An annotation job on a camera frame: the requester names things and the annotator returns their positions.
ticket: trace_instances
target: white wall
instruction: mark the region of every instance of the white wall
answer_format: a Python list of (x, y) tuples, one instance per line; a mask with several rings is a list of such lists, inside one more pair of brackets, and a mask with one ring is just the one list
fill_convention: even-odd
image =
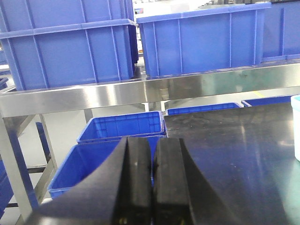
[(136, 14), (136, 18), (152, 15), (163, 15), (192, 11), (204, 5), (209, 0), (169, 0), (134, 4), (134, 8), (143, 8), (143, 14)]

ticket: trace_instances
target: reflective surface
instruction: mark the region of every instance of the reflective surface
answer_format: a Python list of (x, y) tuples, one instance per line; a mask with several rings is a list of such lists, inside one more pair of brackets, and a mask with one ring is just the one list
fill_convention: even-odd
[(300, 162), (290, 104), (165, 117), (222, 200), (246, 225), (300, 225)]
[(54, 113), (300, 86), (300, 64), (184, 75), (156, 80), (89, 84), (0, 96), (2, 117)]

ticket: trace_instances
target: stainless steel shelf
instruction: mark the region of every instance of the stainless steel shelf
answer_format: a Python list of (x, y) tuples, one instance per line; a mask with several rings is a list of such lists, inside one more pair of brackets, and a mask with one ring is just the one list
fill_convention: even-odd
[(3, 93), (3, 118), (300, 86), (300, 63)]
[[(0, 153), (22, 217), (26, 219), (41, 202), (46, 185), (57, 168), (42, 114), (85, 110), (88, 120), (92, 108), (295, 87), (300, 86), (299, 77), (300, 63), (294, 63), (48, 90), (3, 90), (0, 95)], [(17, 137), (36, 114), (40, 114), (52, 158), (34, 190)]]

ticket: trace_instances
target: steel table leg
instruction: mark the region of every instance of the steel table leg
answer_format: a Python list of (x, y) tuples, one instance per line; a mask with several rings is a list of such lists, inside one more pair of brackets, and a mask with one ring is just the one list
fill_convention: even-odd
[(32, 209), (38, 206), (38, 201), (26, 168), (13, 119), (0, 119), (0, 153), (21, 215), (26, 220)]

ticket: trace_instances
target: metal shelf rail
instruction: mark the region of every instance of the metal shelf rail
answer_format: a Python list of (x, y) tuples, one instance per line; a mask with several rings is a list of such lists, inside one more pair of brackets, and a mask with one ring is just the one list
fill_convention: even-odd
[[(47, 185), (57, 169), (44, 113), (85, 110), (88, 120), (92, 117), (92, 108), (295, 87), (300, 86), (299, 77), (300, 63), (296, 63), (46, 90), (4, 89), (0, 95), (0, 154), (22, 218), (26, 220), (32, 209), (42, 202)], [(18, 136), (38, 114), (44, 126), (51, 159), (33, 188)]]

